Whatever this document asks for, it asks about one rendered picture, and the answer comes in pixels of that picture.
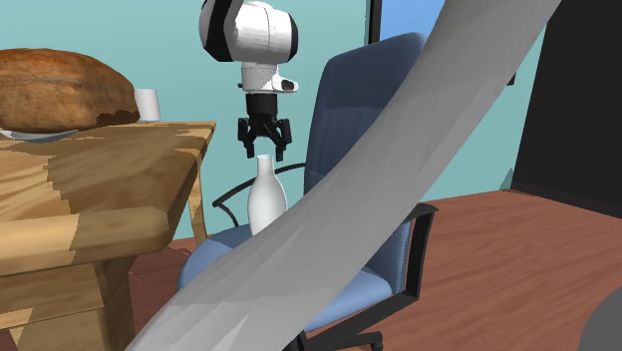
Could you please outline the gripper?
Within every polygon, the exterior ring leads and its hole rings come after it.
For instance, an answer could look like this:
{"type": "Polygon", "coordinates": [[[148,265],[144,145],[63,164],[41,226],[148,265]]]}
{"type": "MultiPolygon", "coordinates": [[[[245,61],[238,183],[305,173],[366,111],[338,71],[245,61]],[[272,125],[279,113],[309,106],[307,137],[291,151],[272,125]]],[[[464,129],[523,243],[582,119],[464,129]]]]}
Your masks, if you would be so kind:
{"type": "Polygon", "coordinates": [[[253,127],[267,126],[269,138],[275,145],[276,160],[282,162],[286,147],[292,143],[292,137],[289,120],[277,120],[277,95],[246,94],[245,102],[248,118],[238,119],[237,139],[243,143],[246,156],[249,159],[254,157],[256,133],[253,127]]]}

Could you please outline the white bottle vase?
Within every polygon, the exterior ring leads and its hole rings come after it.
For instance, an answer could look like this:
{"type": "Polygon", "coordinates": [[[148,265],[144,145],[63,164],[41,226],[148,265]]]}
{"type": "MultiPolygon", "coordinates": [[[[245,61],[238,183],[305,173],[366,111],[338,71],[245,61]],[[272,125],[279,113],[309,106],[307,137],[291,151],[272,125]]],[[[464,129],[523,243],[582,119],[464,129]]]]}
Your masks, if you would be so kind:
{"type": "Polygon", "coordinates": [[[275,173],[272,156],[260,155],[256,160],[257,175],[250,187],[247,202],[252,235],[267,227],[288,207],[283,186],[275,173]]]}

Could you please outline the blue office chair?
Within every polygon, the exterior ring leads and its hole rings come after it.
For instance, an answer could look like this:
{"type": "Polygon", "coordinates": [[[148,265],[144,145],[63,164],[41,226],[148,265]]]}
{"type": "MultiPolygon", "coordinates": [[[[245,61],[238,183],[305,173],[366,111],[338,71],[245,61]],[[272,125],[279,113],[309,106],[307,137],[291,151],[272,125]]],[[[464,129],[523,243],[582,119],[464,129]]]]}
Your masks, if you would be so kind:
{"type": "MultiPolygon", "coordinates": [[[[305,162],[309,191],[379,117],[417,60],[425,40],[407,33],[330,59],[321,76],[305,162]]],[[[420,297],[436,207],[418,204],[352,281],[283,351],[383,351],[372,325],[420,297]]]]}

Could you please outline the white cup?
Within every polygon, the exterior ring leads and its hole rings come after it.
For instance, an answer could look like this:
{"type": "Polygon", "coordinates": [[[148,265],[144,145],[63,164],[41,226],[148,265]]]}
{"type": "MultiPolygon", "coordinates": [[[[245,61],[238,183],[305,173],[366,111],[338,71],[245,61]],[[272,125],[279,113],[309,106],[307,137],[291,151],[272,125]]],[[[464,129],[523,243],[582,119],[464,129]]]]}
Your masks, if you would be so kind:
{"type": "Polygon", "coordinates": [[[154,123],[160,121],[157,90],[135,89],[135,99],[140,114],[140,123],[154,123]]]}

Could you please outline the wooden table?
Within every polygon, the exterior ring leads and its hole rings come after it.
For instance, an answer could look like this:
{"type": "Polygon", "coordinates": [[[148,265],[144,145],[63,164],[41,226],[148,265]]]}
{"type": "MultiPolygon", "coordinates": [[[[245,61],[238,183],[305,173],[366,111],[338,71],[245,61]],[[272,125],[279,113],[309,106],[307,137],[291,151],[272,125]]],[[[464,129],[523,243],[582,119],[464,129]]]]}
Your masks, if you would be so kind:
{"type": "Polygon", "coordinates": [[[201,206],[212,122],[132,124],[48,144],[0,138],[0,330],[17,351],[124,351],[129,273],[201,206]]]}

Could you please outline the brown bread loaf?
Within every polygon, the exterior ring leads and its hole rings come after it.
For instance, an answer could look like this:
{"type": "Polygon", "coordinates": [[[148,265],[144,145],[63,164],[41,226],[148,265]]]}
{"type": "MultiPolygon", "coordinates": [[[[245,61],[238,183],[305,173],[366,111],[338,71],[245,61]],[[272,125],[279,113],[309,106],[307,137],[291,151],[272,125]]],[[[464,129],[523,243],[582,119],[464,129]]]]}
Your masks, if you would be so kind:
{"type": "Polygon", "coordinates": [[[133,84],[80,53],[0,50],[0,128],[55,134],[132,124],[140,113],[133,84]]]}

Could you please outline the grey plate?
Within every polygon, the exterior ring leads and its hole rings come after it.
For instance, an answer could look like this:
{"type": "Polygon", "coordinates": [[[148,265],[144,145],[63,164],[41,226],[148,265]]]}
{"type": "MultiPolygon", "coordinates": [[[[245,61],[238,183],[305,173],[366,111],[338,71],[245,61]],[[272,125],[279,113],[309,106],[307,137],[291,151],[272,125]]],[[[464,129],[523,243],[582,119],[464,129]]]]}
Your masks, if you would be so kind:
{"type": "Polygon", "coordinates": [[[27,142],[27,143],[39,143],[39,144],[58,141],[76,132],[77,130],[70,130],[70,131],[65,131],[61,133],[52,133],[52,134],[33,134],[33,133],[14,132],[14,131],[0,129],[0,135],[7,137],[9,139],[27,142]]]}

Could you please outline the black cabinet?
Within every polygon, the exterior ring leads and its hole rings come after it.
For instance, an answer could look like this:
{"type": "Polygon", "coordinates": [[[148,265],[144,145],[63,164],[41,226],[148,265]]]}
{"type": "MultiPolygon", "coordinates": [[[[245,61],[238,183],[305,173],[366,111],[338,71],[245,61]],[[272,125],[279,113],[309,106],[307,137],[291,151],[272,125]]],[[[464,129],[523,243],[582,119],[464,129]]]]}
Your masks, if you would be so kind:
{"type": "Polygon", "coordinates": [[[550,17],[511,186],[622,218],[622,0],[550,17]]]}

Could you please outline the grey rounded object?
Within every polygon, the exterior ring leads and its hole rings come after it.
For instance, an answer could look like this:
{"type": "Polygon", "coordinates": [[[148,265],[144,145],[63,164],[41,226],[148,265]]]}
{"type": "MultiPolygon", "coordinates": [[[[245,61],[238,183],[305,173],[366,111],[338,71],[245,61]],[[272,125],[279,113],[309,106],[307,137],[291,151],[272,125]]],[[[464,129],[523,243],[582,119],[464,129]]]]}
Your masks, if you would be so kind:
{"type": "Polygon", "coordinates": [[[622,286],[592,312],[583,328],[577,351],[622,351],[622,286]]]}

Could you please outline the window with black frame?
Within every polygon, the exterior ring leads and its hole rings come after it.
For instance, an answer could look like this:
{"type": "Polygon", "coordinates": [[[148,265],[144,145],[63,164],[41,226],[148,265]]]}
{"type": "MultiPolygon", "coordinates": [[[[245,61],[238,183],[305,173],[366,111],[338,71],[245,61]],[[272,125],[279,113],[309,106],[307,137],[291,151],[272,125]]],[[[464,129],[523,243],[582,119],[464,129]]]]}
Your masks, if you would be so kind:
{"type": "Polygon", "coordinates": [[[409,32],[431,34],[445,0],[366,0],[365,43],[409,32]]]}

